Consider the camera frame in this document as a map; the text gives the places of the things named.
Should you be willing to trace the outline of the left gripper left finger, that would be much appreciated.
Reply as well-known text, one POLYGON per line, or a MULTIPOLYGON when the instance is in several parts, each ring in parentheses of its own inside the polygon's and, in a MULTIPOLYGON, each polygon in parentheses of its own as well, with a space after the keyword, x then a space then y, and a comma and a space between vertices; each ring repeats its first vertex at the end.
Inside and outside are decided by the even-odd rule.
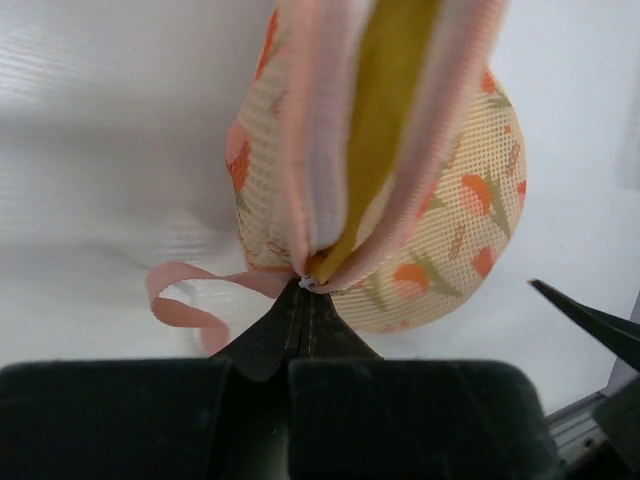
POLYGON ((272 307, 251 327, 212 356, 226 359, 245 378, 266 382, 299 348, 303 293, 289 282, 272 307))

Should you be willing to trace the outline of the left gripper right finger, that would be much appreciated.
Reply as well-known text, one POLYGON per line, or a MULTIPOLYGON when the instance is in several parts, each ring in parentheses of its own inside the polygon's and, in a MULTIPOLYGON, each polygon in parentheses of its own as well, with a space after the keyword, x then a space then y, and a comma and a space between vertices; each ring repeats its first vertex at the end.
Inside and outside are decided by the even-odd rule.
POLYGON ((301 291, 299 356, 337 360, 379 360, 377 354, 337 313, 330 295, 301 291))

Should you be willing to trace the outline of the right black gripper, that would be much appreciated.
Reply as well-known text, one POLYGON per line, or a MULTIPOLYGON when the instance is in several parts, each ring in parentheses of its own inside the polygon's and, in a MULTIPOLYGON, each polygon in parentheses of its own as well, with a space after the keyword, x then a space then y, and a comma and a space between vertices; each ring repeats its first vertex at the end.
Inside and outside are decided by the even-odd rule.
MULTIPOLYGON (((583 305, 539 279, 529 284, 572 322, 639 371, 639 325, 583 305)), ((633 473, 639 472, 639 376, 604 393, 593 418, 633 473)))

